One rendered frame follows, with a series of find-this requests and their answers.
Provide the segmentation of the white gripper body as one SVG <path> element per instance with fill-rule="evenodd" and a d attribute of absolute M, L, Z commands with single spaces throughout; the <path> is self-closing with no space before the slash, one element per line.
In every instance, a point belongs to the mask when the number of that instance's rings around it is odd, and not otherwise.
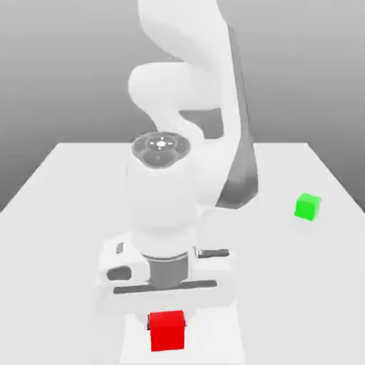
<path fill-rule="evenodd" d="M 235 296 L 230 263 L 152 263 L 141 276 L 126 265 L 96 277 L 96 308 L 104 315 L 223 307 Z"/>

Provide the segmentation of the small red cube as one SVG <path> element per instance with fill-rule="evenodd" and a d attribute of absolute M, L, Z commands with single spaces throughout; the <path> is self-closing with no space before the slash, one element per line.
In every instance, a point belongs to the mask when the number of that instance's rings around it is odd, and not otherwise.
<path fill-rule="evenodd" d="M 185 327 L 183 310 L 149 313 L 148 330 L 151 351 L 184 349 Z"/>

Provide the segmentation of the small green cube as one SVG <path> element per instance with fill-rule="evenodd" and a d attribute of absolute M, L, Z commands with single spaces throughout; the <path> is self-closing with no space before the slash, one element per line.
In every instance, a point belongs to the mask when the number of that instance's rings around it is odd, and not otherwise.
<path fill-rule="evenodd" d="M 322 199 L 309 193 L 302 193 L 296 201 L 294 215 L 302 219 L 313 221 L 319 212 Z"/>

